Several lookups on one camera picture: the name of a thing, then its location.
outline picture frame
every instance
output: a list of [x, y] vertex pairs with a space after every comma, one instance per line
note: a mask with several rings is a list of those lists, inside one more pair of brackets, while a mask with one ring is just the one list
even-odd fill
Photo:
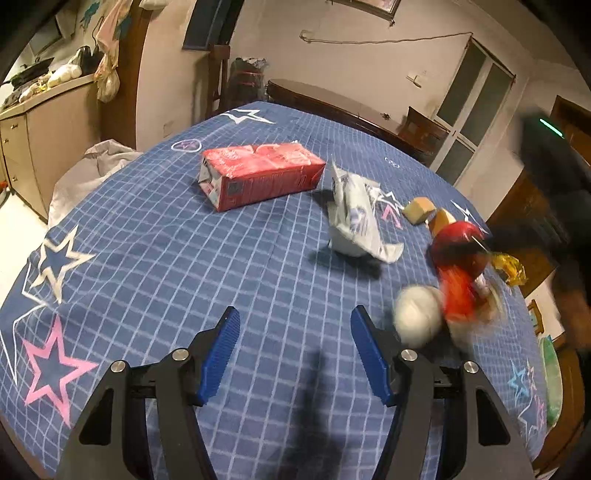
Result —
[[535, 300], [532, 300], [530, 304], [527, 306], [527, 310], [530, 313], [531, 323], [534, 327], [534, 333], [539, 335], [540, 333], [544, 333], [544, 323], [542, 322], [542, 313], [538, 308], [538, 304]]
[[394, 14], [402, 0], [331, 0], [331, 3], [350, 5], [372, 15], [377, 15], [394, 25]]

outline ceiling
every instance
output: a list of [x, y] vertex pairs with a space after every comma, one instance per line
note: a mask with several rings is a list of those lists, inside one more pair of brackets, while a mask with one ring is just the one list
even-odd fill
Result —
[[499, 22], [537, 60], [574, 67], [551, 30], [518, 0], [471, 0]]

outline checkered tablecloth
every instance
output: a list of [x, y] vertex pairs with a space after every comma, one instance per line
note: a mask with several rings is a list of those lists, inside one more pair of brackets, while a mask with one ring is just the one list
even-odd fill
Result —
[[[291, 141], [381, 183], [376, 214], [384, 241], [404, 243], [400, 260], [368, 268], [328, 248], [328, 171], [314, 192], [214, 211], [195, 181], [200, 152]], [[282, 106], [253, 103], [158, 144], [105, 181], [31, 254], [0, 310], [2, 414], [53, 473], [69, 425], [111, 362], [159, 361], [234, 305], [238, 344], [218, 395], [197, 413], [218, 477], [273, 478], [293, 448], [301, 390], [321, 351], [316, 403], [325, 434], [342, 447], [339, 478], [371, 478], [392, 409], [369, 389], [349, 318], [363, 304], [378, 326], [391, 325], [401, 288], [437, 285], [425, 260], [427, 228], [411, 226], [397, 209], [416, 196], [485, 228], [460, 193], [394, 147]], [[475, 357], [533, 458], [545, 436], [540, 355], [518, 289], [506, 288], [503, 301], [506, 321], [477, 340]], [[446, 345], [438, 355], [454, 362]], [[165, 478], [154, 407], [151, 453]], [[437, 405], [424, 478], [434, 478], [440, 437]]]

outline crumpled white wrapper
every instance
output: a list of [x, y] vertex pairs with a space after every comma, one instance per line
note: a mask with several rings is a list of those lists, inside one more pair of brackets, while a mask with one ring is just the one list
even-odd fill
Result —
[[327, 205], [331, 249], [349, 255], [373, 257], [392, 263], [400, 258], [404, 244], [385, 244], [379, 234], [374, 206], [379, 183], [330, 165], [335, 201]]

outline metal bolt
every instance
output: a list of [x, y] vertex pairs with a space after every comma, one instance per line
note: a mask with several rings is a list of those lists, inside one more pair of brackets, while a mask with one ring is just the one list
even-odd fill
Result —
[[478, 367], [478, 364], [476, 362], [466, 362], [464, 364], [464, 370], [469, 374], [475, 374], [480, 370], [480, 368]]
[[182, 362], [189, 358], [189, 351], [186, 348], [179, 348], [173, 352], [173, 359]]
[[407, 362], [414, 362], [418, 357], [417, 353], [414, 350], [408, 348], [406, 350], [403, 350], [400, 353], [400, 356], [403, 360], [406, 360]]
[[125, 362], [123, 360], [117, 360], [116, 362], [113, 362], [111, 364], [111, 371], [113, 373], [118, 374], [119, 372], [122, 372], [123, 370], [125, 370]]

